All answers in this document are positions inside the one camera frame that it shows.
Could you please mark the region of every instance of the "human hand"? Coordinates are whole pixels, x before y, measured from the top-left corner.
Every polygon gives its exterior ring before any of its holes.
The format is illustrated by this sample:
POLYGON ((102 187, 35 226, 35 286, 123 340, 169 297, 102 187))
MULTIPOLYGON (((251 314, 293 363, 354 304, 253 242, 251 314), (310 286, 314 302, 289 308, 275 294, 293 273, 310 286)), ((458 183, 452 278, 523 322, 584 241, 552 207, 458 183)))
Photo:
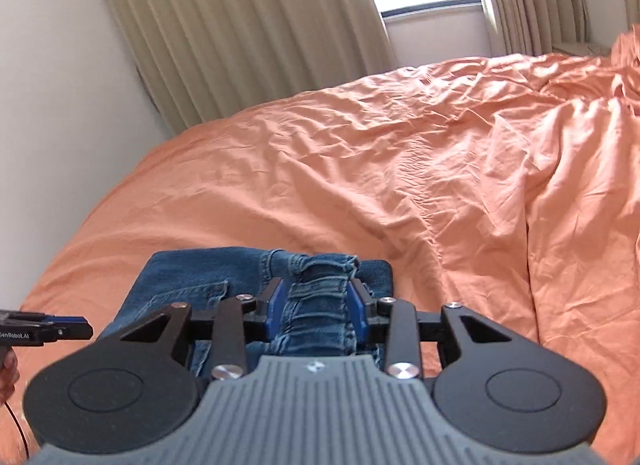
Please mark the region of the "human hand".
POLYGON ((0 406, 6 403, 15 391, 15 382, 20 378, 18 357, 9 350, 0 363, 0 406))

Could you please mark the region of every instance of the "denim fabric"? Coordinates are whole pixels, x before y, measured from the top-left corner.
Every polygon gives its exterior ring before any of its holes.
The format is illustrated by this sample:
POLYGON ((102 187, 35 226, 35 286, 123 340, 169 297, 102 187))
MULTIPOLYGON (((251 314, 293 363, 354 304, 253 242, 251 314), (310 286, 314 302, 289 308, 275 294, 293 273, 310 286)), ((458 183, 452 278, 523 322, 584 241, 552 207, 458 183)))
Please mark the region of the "denim fabric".
MULTIPOLYGON (((221 299, 240 293, 258 295, 273 277, 289 285, 280 330, 270 343, 247 346, 250 369, 261 355, 350 355, 372 353, 378 347, 357 347, 346 305, 349 279, 360 279, 375 298, 393 295, 391 267, 386 261, 358 261, 354 255, 291 254, 243 247, 166 251, 145 265, 115 319, 100 335, 106 336, 146 314, 175 301, 193 309, 212 309, 221 299)), ((198 341, 191 371, 207 369, 210 343, 198 341)))

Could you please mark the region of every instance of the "orange bedsheet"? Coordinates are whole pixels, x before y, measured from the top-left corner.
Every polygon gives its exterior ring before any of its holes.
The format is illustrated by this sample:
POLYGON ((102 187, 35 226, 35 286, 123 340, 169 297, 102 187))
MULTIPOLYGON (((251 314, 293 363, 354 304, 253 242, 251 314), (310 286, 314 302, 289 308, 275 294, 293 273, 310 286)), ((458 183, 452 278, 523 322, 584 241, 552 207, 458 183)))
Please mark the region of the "orange bedsheet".
MULTIPOLYGON (((104 198, 24 308, 85 315, 99 332, 166 249, 387 259, 418 308, 463 301, 592 370, 609 398, 595 448, 626 465, 640 452, 637 88, 636 68, 606 59, 467 58, 195 127, 104 198)), ((18 350, 12 407, 80 346, 18 350)), ((15 463, 20 440, 0 416, 15 463)))

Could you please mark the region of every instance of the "gray ribbed panel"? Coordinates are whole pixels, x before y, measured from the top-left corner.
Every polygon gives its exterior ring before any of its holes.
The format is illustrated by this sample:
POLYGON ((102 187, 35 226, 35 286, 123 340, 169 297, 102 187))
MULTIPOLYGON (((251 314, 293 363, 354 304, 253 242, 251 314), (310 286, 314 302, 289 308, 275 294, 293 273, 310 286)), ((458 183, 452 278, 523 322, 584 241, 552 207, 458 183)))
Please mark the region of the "gray ribbed panel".
POLYGON ((178 431, 138 451, 82 456, 45 446, 30 465, 604 465, 587 445, 512 455, 480 445, 438 413, 418 381, 369 355, 263 357, 254 373, 211 384, 178 431))

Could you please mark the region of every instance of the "window sill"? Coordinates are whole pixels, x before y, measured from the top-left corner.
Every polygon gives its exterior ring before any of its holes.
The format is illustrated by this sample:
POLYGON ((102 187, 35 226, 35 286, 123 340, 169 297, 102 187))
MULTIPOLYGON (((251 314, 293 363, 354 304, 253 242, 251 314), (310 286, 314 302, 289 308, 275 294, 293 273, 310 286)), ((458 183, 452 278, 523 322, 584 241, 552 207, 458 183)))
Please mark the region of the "window sill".
POLYGON ((396 8, 382 12, 385 23, 396 23, 400 21, 414 20, 433 17, 438 14, 450 14, 452 12, 468 12, 470 10, 482 9, 480 0, 453 0, 415 5, 414 7, 396 8))

